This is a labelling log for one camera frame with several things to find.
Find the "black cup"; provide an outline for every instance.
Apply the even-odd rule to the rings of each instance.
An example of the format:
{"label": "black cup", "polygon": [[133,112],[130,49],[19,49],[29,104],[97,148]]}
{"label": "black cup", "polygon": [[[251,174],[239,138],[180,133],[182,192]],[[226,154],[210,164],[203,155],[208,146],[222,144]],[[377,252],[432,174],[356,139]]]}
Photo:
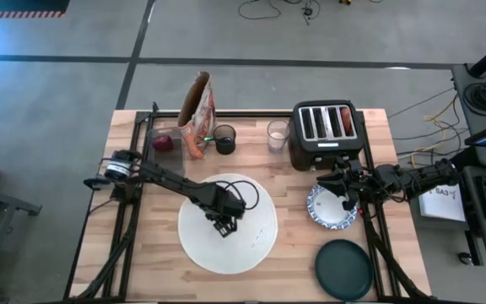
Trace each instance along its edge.
{"label": "black cup", "polygon": [[213,130],[215,147],[221,155],[229,155],[235,151],[235,130],[229,125],[220,125]]}

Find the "blue and white plate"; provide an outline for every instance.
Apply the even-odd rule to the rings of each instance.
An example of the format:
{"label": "blue and white plate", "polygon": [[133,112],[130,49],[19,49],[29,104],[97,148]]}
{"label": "blue and white plate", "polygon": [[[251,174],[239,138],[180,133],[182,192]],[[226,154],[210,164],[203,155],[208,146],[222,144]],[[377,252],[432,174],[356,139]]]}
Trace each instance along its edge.
{"label": "blue and white plate", "polygon": [[354,222],[357,207],[350,211],[343,209],[344,196],[338,197],[322,186],[315,185],[307,197],[310,217],[327,229],[346,229]]}

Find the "white round board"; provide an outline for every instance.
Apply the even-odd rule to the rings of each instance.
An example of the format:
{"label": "white round board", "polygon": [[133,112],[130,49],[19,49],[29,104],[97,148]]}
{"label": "white round board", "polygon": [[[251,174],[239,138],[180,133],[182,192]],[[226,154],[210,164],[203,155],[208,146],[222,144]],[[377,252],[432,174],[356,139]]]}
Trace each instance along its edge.
{"label": "white round board", "polygon": [[[237,221],[237,231],[223,238],[213,228],[213,222],[196,205],[186,199],[181,206],[177,230],[186,255],[197,265],[216,274],[239,274],[256,267],[273,248],[277,239],[277,214],[273,200],[255,180],[240,174],[219,174],[204,182],[245,180],[260,193],[260,201],[252,210],[246,210]],[[246,183],[234,186],[240,191],[250,208],[257,200],[254,188]]]}

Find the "white plate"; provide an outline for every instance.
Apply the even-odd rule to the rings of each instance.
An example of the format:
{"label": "white plate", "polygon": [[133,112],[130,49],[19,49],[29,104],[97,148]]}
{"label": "white plate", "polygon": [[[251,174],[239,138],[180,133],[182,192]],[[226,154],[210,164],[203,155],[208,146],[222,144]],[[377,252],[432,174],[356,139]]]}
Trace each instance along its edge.
{"label": "white plate", "polygon": [[[205,214],[189,199],[181,206],[177,230],[186,255],[199,266],[216,274],[239,274],[256,267],[273,248],[277,239],[277,214],[273,200],[260,184],[241,174],[219,174],[204,182],[245,180],[260,193],[258,205],[245,211],[237,221],[237,231],[223,238]],[[247,208],[257,199],[254,188],[246,183],[235,184]]]}
{"label": "white plate", "polygon": [[324,187],[315,185],[307,196],[307,209],[310,217],[327,229],[346,229],[354,222],[358,209],[344,210],[344,200],[344,196],[338,197]]}

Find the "glass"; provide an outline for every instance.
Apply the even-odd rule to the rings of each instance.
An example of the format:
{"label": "glass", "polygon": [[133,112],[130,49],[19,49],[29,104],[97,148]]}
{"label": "glass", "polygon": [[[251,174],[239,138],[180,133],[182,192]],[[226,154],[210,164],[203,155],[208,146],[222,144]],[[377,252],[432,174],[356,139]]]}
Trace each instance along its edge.
{"label": "glass", "polygon": [[271,153],[282,153],[290,129],[286,121],[273,121],[267,125],[267,147]]}
{"label": "glass", "polygon": [[235,151],[235,130],[229,125],[220,125],[213,130],[217,152],[229,155]]}

